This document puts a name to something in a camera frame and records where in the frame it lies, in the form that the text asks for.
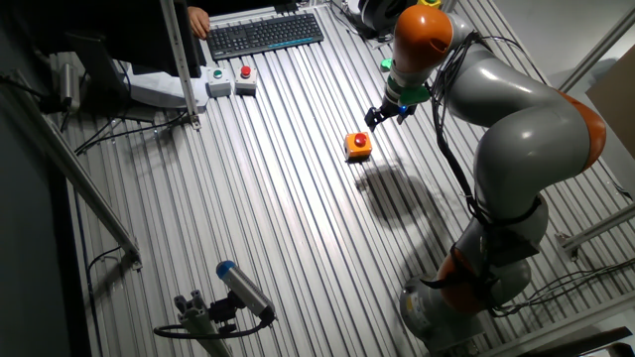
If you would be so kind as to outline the person's bare hand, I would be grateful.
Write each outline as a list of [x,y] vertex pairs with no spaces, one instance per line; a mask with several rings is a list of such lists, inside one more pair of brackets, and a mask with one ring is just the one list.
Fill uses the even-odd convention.
[[209,16],[199,7],[189,6],[190,27],[192,33],[199,39],[205,40],[210,30]]

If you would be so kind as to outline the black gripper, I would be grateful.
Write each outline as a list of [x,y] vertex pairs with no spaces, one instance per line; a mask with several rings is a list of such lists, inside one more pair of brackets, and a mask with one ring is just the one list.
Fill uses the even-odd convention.
[[393,102],[389,97],[384,97],[382,106],[378,109],[369,109],[364,117],[364,121],[368,129],[373,132],[376,126],[383,123],[387,119],[396,117],[398,124],[403,124],[405,120],[413,115],[417,109],[417,105],[401,105]]

